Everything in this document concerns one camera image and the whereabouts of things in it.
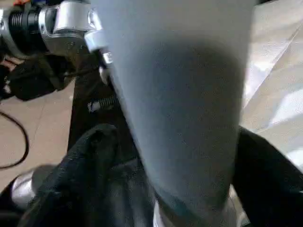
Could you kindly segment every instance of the electric cord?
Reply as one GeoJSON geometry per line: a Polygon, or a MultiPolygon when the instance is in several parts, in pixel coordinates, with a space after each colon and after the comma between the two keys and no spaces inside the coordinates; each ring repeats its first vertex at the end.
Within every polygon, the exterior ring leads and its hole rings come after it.
{"type": "Polygon", "coordinates": [[[4,117],[5,119],[7,119],[9,122],[13,123],[20,129],[20,131],[23,134],[23,138],[24,138],[24,142],[25,142],[25,151],[24,151],[22,158],[19,159],[17,162],[14,162],[14,163],[11,163],[8,165],[4,165],[4,166],[0,166],[0,170],[5,170],[5,169],[13,168],[17,165],[20,165],[22,162],[25,161],[25,159],[27,158],[28,153],[29,153],[29,139],[28,139],[28,135],[27,135],[25,128],[18,120],[16,120],[12,116],[8,115],[7,113],[5,113],[1,110],[0,110],[0,116],[4,117]]]}
{"type": "Polygon", "coordinates": [[[92,69],[88,69],[88,70],[81,70],[81,71],[78,71],[78,72],[64,73],[63,76],[65,76],[65,77],[83,76],[83,75],[85,75],[85,74],[94,72],[94,71],[96,71],[96,70],[99,70],[99,66],[94,67],[94,68],[92,68],[92,69]]]}

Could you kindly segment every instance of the beige floor tile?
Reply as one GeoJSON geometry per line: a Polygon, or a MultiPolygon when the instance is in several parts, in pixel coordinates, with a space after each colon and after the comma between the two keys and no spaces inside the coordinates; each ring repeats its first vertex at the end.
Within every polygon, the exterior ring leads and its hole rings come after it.
{"type": "MultiPolygon", "coordinates": [[[[58,164],[67,151],[71,121],[71,107],[74,83],[66,89],[53,92],[30,102],[8,100],[3,109],[16,118],[21,118],[30,138],[27,159],[15,168],[0,171],[0,190],[11,179],[35,166],[58,164]]],[[[0,120],[0,142],[6,142],[9,158],[16,159],[24,150],[21,133],[14,126],[0,120]]],[[[7,155],[0,153],[0,163],[7,155]]]]}

